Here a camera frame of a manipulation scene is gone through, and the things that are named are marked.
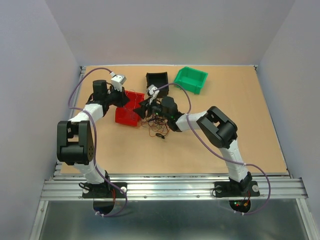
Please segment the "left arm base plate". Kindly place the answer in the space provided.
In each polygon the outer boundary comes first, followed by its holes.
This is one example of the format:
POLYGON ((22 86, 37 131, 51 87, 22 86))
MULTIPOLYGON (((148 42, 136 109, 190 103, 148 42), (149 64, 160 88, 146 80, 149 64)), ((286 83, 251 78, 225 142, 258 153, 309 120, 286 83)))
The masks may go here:
POLYGON ((126 182, 116 182, 116 187, 104 182, 100 184, 90 184, 80 182, 78 186, 82 189, 82 198, 84 199, 116 199, 121 196, 121 191, 118 189, 126 189, 126 182))

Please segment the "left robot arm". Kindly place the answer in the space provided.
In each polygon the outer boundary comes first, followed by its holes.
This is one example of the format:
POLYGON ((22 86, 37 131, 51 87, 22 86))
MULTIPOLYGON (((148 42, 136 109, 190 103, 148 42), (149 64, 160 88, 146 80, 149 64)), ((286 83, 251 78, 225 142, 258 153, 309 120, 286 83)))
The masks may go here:
POLYGON ((108 172, 95 159, 95 123, 106 115, 110 106, 123 107, 130 99, 122 83, 115 80, 111 83, 95 80, 92 90, 77 115, 57 124, 57 159, 83 174, 86 182, 79 184, 83 198, 115 198, 117 188, 110 184, 108 172))

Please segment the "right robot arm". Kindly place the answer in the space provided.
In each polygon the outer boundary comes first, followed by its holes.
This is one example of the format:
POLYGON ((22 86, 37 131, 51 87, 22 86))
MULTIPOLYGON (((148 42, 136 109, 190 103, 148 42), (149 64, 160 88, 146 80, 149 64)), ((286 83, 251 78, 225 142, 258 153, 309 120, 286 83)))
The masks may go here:
POLYGON ((248 191, 252 175, 238 147, 238 127, 218 107, 212 106, 200 113, 186 114, 178 110, 172 97, 166 96, 161 101, 148 98, 140 102, 133 111, 142 119, 153 114, 164 118, 173 132, 201 130, 209 142, 220 150, 222 159, 226 162, 231 192, 242 195, 248 191))

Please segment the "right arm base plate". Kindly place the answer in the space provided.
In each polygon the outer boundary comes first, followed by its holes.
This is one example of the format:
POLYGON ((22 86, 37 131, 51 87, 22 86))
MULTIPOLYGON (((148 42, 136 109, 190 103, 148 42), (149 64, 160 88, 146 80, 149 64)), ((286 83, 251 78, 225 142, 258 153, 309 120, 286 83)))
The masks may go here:
POLYGON ((242 188, 237 182, 215 181, 214 195, 217 198, 236 198, 236 197, 259 197, 260 189, 256 181, 251 181, 248 186, 242 188))

